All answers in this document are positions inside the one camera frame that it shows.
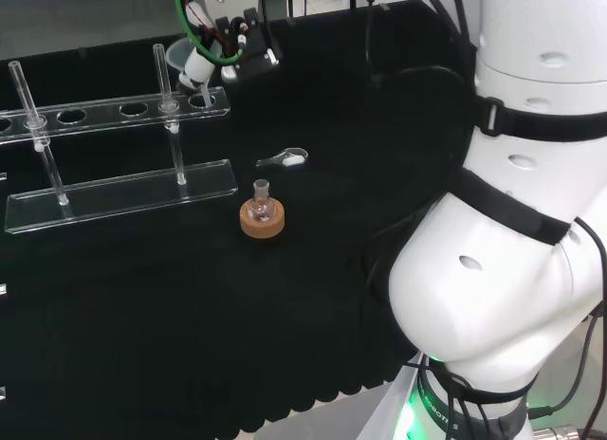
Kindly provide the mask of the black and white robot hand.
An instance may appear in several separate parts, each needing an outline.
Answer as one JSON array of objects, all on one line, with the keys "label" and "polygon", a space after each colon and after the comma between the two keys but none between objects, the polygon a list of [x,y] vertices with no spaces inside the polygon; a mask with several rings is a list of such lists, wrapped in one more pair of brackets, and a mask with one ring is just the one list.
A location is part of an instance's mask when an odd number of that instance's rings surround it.
[{"label": "black and white robot hand", "polygon": [[245,61],[264,51],[259,0],[175,0],[191,52],[179,81],[191,90],[209,83],[218,70],[232,80]]}]

